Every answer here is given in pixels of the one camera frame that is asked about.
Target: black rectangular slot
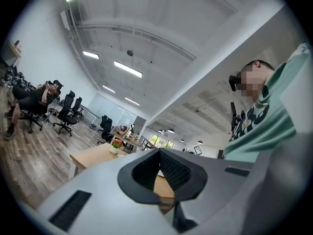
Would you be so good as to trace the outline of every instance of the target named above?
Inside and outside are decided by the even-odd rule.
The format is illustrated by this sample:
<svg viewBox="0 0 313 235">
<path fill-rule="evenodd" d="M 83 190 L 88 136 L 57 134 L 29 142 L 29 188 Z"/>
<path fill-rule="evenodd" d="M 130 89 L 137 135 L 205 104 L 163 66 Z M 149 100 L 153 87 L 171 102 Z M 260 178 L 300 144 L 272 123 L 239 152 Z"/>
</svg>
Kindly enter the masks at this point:
<svg viewBox="0 0 313 235">
<path fill-rule="evenodd" d="M 91 193 L 78 190 L 62 205 L 62 207 L 49 219 L 49 221 L 56 227 L 66 232 L 90 196 Z"/>
<path fill-rule="evenodd" d="M 244 169 L 239 169 L 239 168 L 234 168 L 234 167 L 227 167 L 225 169 L 226 172 L 229 172 L 231 174 L 235 174 L 238 176 L 242 176 L 242 177 L 247 177 L 250 173 L 250 171 L 248 170 L 244 170 Z"/>
</svg>

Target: green t-shirt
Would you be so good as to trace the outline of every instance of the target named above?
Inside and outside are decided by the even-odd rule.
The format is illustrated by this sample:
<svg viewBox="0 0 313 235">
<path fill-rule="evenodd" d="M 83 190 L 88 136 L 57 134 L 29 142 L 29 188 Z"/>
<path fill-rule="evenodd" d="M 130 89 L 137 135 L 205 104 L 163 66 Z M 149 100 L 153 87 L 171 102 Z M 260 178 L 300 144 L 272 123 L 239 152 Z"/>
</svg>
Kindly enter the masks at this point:
<svg viewBox="0 0 313 235">
<path fill-rule="evenodd" d="M 265 83 L 258 100 L 236 126 L 224 150 L 225 159 L 255 162 L 259 152 L 272 151 L 279 142 L 295 135 L 280 96 L 304 66 L 310 50 L 309 44 L 302 43 Z"/>
</svg>

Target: wooden floor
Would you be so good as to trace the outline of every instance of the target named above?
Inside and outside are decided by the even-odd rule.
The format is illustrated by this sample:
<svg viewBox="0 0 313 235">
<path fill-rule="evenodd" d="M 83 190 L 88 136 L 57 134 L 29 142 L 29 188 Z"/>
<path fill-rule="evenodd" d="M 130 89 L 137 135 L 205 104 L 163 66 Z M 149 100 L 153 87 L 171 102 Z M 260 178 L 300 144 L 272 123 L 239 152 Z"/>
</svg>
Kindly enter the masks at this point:
<svg viewBox="0 0 313 235">
<path fill-rule="evenodd" d="M 88 123 L 72 125 L 72 137 L 66 130 L 58 134 L 59 126 L 44 124 L 43 130 L 33 124 L 29 134 L 28 121 L 20 120 L 16 134 L 10 141 L 3 135 L 10 120 L 3 117 L 9 109 L 7 89 L 0 86 L 0 165 L 7 183 L 16 199 L 37 208 L 55 189 L 68 178 L 70 153 L 97 145 L 100 132 L 91 130 Z M 50 116 L 51 122 L 59 122 Z"/>
</svg>

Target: chair headrest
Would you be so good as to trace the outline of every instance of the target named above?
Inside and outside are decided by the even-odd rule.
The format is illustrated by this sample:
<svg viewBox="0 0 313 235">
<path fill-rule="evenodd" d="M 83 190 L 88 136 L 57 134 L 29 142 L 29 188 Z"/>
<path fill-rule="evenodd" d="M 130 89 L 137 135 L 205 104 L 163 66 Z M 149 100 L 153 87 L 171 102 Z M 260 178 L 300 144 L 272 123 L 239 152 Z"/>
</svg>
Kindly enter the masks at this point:
<svg viewBox="0 0 313 235">
<path fill-rule="evenodd" d="M 75 98 L 75 93 L 72 92 L 72 91 L 70 91 L 68 95 L 69 95 L 70 97 L 72 97 L 72 98 Z"/>
</svg>

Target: black shorts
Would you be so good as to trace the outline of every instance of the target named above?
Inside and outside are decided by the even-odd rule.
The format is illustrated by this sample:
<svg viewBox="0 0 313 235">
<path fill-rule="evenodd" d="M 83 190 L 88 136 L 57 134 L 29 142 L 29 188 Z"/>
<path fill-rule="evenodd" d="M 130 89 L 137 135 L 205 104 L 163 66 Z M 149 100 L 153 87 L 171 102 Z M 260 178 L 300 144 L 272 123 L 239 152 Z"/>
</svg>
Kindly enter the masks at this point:
<svg viewBox="0 0 313 235">
<path fill-rule="evenodd" d="M 36 106 L 36 101 L 30 96 L 29 91 L 25 91 L 20 87 L 13 86 L 13 96 L 18 100 L 21 110 L 31 110 Z"/>
</svg>

